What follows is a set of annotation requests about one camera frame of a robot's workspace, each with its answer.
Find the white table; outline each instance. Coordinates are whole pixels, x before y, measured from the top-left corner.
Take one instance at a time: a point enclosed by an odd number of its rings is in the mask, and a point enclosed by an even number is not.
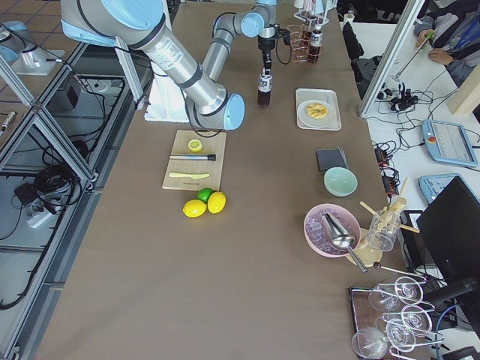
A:
[[[352,27],[358,41],[364,49],[363,57],[365,58],[382,55],[393,31],[395,30],[395,25],[390,24],[354,22]],[[403,48],[404,51],[400,54],[398,64],[391,69],[391,74],[396,74],[400,67],[415,51],[415,37],[413,34],[412,40],[410,42],[406,41]],[[405,82],[405,85],[409,89],[424,91],[435,77],[442,74],[428,88],[429,91],[433,92],[435,98],[439,98],[455,90],[456,86],[452,78],[445,71],[443,65],[437,64],[428,59],[427,55],[430,50],[430,45],[426,45],[420,50],[412,63],[402,73],[400,81]],[[397,89],[398,83],[393,79],[390,79],[388,87],[390,89]],[[436,100],[430,108],[433,109],[441,100],[442,99]],[[444,122],[460,123],[465,128],[480,133],[480,124],[477,122],[473,114],[468,116],[452,115],[447,107],[447,101],[448,100],[441,103],[433,111],[433,119]],[[368,114],[370,117],[367,118],[370,135],[372,140],[377,143],[386,142],[388,140],[395,140],[398,143],[398,136],[395,133],[395,130],[401,127],[399,119],[402,122],[408,121],[406,117],[408,115],[411,119],[424,120],[428,117],[429,113],[427,106],[418,105],[415,107],[415,111],[397,116],[397,114],[389,113],[389,107],[390,105],[388,103],[375,103]],[[421,124],[420,121],[413,121],[413,123],[415,125]],[[410,123],[405,124],[404,126],[409,128],[412,127]],[[404,138],[411,146],[423,142],[420,127],[403,134]],[[472,144],[476,143],[473,145],[478,146],[480,144],[480,142],[478,142],[479,137],[475,134],[469,133],[469,138]],[[477,158],[480,158],[480,151],[478,149],[475,150],[475,154]],[[407,176],[409,177],[410,182],[406,189],[406,198],[408,199],[407,209],[424,210],[428,205],[420,191],[419,184],[416,181],[419,176],[423,175],[460,173],[473,192],[477,196],[480,195],[480,174],[460,166],[442,164],[434,161],[427,153],[425,146],[411,148],[407,151],[398,151],[393,157],[392,166],[399,170],[400,181],[402,183]],[[477,351],[480,351],[480,340],[473,331],[465,332],[457,328],[451,328],[441,332],[445,336],[444,344],[449,347],[451,351],[467,346],[475,346]]]

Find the cutting board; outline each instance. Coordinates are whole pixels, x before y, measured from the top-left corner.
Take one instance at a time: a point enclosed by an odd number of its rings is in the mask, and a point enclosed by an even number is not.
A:
[[[211,136],[214,133],[202,133],[202,135]],[[188,150],[188,142],[192,139],[198,139],[202,142],[203,149],[200,152],[192,153]],[[198,136],[191,130],[177,130],[175,141],[173,142],[171,155],[198,154],[208,155],[216,154],[216,161],[207,160],[169,160],[166,167],[165,177],[163,178],[163,189],[170,190],[190,190],[198,191],[203,188],[212,188],[215,191],[220,190],[220,180],[222,176],[222,167],[224,165],[224,151],[227,133],[221,132],[210,138]],[[169,173],[189,173],[203,174],[208,173],[208,178],[193,180],[192,178],[170,178]]]

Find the wooden stick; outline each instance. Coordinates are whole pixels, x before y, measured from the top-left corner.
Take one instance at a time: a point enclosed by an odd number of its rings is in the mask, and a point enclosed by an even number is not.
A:
[[[375,215],[375,210],[373,210],[370,206],[368,206],[366,203],[363,201],[360,202],[360,205],[363,206],[364,208],[367,209],[368,212],[370,212],[372,215]]]
[[[404,192],[407,189],[408,181],[409,179],[408,177],[406,177],[405,181],[403,182],[402,188],[400,189],[400,193],[398,193],[398,197],[404,197]]]
[[[402,223],[400,224],[400,227],[401,227],[402,229],[409,230],[409,231],[411,231],[412,233],[415,233],[415,234],[419,234],[419,233],[420,233],[420,230],[419,230],[419,229],[416,229],[415,227],[411,227],[411,226],[408,226],[408,225],[403,225]]]

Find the blue joint cap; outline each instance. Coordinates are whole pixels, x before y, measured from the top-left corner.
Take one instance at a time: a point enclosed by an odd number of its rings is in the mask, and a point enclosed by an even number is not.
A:
[[[248,38],[255,38],[265,27],[265,22],[259,13],[248,13],[241,20],[241,32]]]
[[[5,46],[0,45],[0,56],[8,63],[13,64],[17,59],[18,55],[12,49],[8,49]]]
[[[101,1],[110,15],[131,29],[153,29],[164,15],[164,4],[161,0]]]
[[[245,116],[245,102],[238,94],[231,94],[226,102],[225,113],[223,114],[223,128],[235,130],[240,128]]]
[[[276,5],[277,0],[257,0],[257,4],[264,4],[264,5]]]
[[[75,41],[98,45],[100,47],[115,46],[115,39],[112,39],[110,37],[104,37],[99,34],[83,30],[82,28],[77,28],[76,26],[70,25],[64,20],[61,21],[61,27],[63,28],[64,34],[67,35],[70,39],[74,39]]]
[[[27,29],[26,25],[23,22],[16,21],[16,20],[4,22],[3,25],[5,25],[7,29],[13,30],[15,32],[19,32],[20,30]]]

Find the blue tablet device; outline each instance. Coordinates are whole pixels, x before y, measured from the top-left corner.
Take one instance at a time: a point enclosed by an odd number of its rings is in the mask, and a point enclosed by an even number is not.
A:
[[[421,131],[427,150],[435,161],[465,167],[479,165],[463,125],[424,120]]]

